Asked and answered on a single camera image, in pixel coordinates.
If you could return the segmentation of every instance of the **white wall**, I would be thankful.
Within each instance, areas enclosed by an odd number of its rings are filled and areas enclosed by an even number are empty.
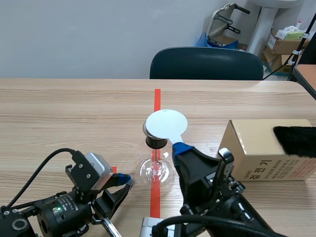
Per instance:
[[[247,0],[237,0],[244,6]],[[228,0],[2,0],[0,77],[148,78],[161,49],[195,45]],[[247,43],[259,7],[239,21]],[[237,13],[237,20],[242,16]]]
[[[278,31],[287,26],[296,25],[296,22],[302,21],[301,29],[305,30],[316,12],[315,0],[303,0],[301,4],[290,9],[279,9],[273,24],[274,30]]]

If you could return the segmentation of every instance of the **black brush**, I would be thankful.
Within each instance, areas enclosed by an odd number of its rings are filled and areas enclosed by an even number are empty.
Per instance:
[[[316,158],[316,127],[274,127],[273,131],[288,155]]]

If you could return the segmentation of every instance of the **red tape line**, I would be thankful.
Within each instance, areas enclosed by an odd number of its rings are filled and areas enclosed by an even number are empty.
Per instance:
[[[155,89],[154,112],[161,110],[161,90]],[[160,150],[158,150],[158,159],[160,160]],[[155,161],[155,151],[153,150],[152,162]],[[160,180],[152,181],[150,189],[150,217],[160,218]]]

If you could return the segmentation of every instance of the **glass flask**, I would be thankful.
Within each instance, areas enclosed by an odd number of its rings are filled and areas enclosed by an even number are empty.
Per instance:
[[[167,139],[152,136],[143,125],[146,135],[136,151],[135,174],[139,185],[152,188],[166,187],[172,184],[175,168],[172,162],[172,144]]]

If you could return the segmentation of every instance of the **white round lid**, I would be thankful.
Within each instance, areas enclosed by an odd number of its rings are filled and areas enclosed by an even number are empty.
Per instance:
[[[181,135],[187,127],[186,117],[175,110],[158,110],[146,120],[146,129],[151,135],[169,139],[173,144],[183,142]]]

